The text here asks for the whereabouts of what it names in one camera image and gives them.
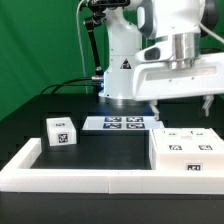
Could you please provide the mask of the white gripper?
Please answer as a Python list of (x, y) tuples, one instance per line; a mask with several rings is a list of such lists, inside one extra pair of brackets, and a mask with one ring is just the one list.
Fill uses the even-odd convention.
[(213, 95), (224, 93), (224, 53), (202, 55), (187, 69), (171, 70), (165, 63), (139, 65), (134, 71), (132, 91), (136, 101), (150, 101), (157, 121), (157, 100), (194, 96), (204, 96), (202, 108), (208, 117)]

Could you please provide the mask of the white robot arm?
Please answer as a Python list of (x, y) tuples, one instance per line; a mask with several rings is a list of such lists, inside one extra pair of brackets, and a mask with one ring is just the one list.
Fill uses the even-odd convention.
[[(137, 13), (137, 23), (124, 18)], [(202, 96), (208, 110), (224, 94), (224, 53), (200, 53), (219, 19), (216, 0), (130, 0), (105, 10), (109, 67), (99, 97), (117, 104)]]

